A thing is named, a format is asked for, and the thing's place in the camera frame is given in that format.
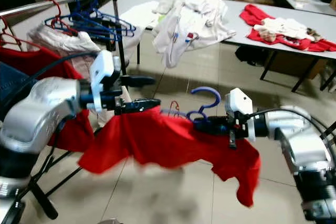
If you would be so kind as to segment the brown cardboard box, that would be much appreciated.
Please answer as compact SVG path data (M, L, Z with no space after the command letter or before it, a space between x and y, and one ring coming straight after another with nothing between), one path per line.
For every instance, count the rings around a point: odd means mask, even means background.
M278 52L270 66L270 71L300 77L307 70L313 59L312 56ZM328 62L328 59L319 59L314 68L310 70L307 79L315 78L321 73Z

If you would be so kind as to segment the cream shirt brown sleeves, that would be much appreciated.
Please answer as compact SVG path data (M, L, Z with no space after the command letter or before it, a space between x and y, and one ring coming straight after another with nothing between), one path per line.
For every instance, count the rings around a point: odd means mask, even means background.
M267 42L276 41L279 35L293 39L309 39L312 42L322 39L316 30L291 18L264 18L261 25L254 25L254 30L259 32L260 37Z

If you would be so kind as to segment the plain red top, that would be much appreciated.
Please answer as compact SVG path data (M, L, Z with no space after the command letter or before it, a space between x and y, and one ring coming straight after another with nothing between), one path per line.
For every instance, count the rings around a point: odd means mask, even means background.
M49 63L60 59L61 56L49 49L42 48L38 51L17 51L2 48L0 61L22 71L26 75L33 75ZM71 63L65 61L47 70L38 76L38 80L47 77L61 77L67 79L82 79L82 76L74 69ZM84 152L94 139L93 129L89 123L89 112L82 111L74 119L70 119L60 132L57 147L59 149Z

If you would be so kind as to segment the white zip jacket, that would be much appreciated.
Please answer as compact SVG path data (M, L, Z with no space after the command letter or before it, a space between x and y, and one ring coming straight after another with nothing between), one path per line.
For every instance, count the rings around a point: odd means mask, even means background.
M166 68L175 68L186 51L211 46L237 32L225 26L223 0L176 0L153 28L153 46Z

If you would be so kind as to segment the red plastic hanger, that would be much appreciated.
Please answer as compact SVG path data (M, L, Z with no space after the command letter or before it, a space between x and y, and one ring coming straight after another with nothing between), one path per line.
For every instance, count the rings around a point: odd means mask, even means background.
M44 25L54 30L62 30L63 33L67 35L74 34L76 30L70 29L70 26L65 24L61 18L62 11L60 5L55 0L47 0L47 1L51 1L55 5L55 7L58 9L58 13L52 18L46 19L44 21Z
M2 32L0 33L0 43L2 44L2 46L9 44L9 45L14 45L14 46L21 47L22 46L22 40L18 39L17 37L14 36L14 33L12 32L12 30L8 26L5 18L0 16L0 20L2 20L2 23L3 23L3 29L2 29ZM12 38L14 40L14 42L6 41L5 39L3 39L3 36Z
M168 110L168 115L179 117L183 116L182 112L180 111L180 105L176 100L172 100L170 103L170 109Z

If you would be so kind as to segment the small cream cloth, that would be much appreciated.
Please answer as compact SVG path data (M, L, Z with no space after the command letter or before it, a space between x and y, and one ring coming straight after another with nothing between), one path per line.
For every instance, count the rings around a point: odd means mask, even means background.
M171 9L174 8L176 0L161 0L157 3L156 7L153 8L153 13L159 15L166 15Z

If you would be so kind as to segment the blue denim garment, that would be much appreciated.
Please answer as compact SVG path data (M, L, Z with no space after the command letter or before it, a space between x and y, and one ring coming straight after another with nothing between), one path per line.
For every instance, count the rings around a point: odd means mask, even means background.
M12 66L6 63L0 63L0 104L1 109L6 106L3 102L7 101L10 93L12 93L20 84L22 84L29 75L26 75L22 71L16 70Z

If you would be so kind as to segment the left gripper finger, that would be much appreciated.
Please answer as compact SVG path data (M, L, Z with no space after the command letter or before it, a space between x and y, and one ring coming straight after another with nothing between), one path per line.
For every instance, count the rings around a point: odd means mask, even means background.
M121 106L121 114L139 113L160 106L159 99L136 99L131 102L124 102Z
M121 76L120 83L125 87L141 88L156 84L151 76Z

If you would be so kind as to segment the red shirt white trim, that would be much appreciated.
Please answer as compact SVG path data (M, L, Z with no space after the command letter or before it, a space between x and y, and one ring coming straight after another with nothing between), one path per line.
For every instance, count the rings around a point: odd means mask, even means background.
M289 37L284 37L279 35L279 38L276 41L267 42L264 41L259 32L254 30L254 25L261 25L261 21L264 18L274 18L273 16L267 15L264 11L257 8L252 4L247 4L243 9L243 12L240 13L240 18L247 23L247 25L252 26L249 35L247 37L253 41L264 42L264 44L274 45L274 44L284 44L285 46L292 47L293 49L302 50L302 51L312 51L312 52L323 52L323 51L336 51L336 42L328 41L324 38L320 39L317 42L312 42L309 39L293 39Z

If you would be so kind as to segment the large white table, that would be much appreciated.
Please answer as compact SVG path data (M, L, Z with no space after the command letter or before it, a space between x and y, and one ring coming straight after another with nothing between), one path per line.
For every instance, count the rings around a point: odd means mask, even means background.
M126 10L131 7L146 3L149 1L162 1L162 0L117 0L115 4L104 4L99 10L108 12L113 11L116 15L119 13L124 13ZM264 48L267 50L274 51L286 51L289 53L312 56L313 60L309 64L308 68L303 71L298 82L292 88L292 91L296 91L301 83L307 78L312 68L317 64L319 59L327 59L328 61L336 61L336 52L311 52L311 51L302 51L293 49L292 47L283 46L282 44L275 44L269 46L264 44L264 42L252 41L247 38L251 27L240 18L240 13L242 13L243 8L246 6L246 3L238 1L225 0L226 6L228 6L228 11L223 17L223 21L226 27L230 27L235 30L237 33L235 36L226 39L226 44L232 44L237 46L252 46L257 48ZM283 17L283 18L293 18L303 25L307 25L312 29L317 30L317 32L325 37L329 41L336 42L336 16L330 16L326 14L312 13L297 9L290 8L281 8L275 6L268 6L264 4L259 4L258 8L263 10L265 13L274 16L274 17Z

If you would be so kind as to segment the red t-shirt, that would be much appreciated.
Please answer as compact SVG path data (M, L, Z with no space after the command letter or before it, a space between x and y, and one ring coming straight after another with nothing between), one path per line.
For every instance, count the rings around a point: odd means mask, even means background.
M113 116L81 155L79 166L103 174L132 157L137 163L165 168L182 167L203 159L221 180L238 180L237 199L245 207L254 205L261 157L245 138L229 147L229 137L195 129L185 118L167 116L159 108Z

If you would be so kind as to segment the black bag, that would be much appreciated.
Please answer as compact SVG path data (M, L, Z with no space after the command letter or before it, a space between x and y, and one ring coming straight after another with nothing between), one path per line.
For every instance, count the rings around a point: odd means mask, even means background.
M264 67L270 54L271 51L260 47L239 46L235 50L235 56L238 60L255 67Z

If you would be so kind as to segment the purple plastic hanger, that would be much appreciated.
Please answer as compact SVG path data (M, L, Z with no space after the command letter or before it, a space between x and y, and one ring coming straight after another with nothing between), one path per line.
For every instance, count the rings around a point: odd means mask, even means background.
M183 114L182 117L186 118L187 120L189 120L189 118L193 119L193 118L197 118L197 117L207 116L204 113L205 109L214 108L214 107L218 106L222 101L222 97L221 97L220 92L218 92L214 88L211 88L211 87L197 87L197 88L194 88L194 89L190 90L190 94L197 94L199 92L210 93L214 97L214 101L211 104L202 104L197 110L192 110L192 111L187 111L186 113L182 113ZM169 109L161 109L161 113L168 114L168 110Z

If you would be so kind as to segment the beige trousers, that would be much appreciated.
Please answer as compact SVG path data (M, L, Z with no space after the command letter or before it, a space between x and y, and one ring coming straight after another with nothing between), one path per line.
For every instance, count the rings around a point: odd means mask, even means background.
M98 52L101 51L101 47L86 32L78 32L76 36L70 36L41 25L29 30L27 37L35 44L46 47L62 57L93 52L93 56L70 59L74 69L84 79L90 80L90 67Z

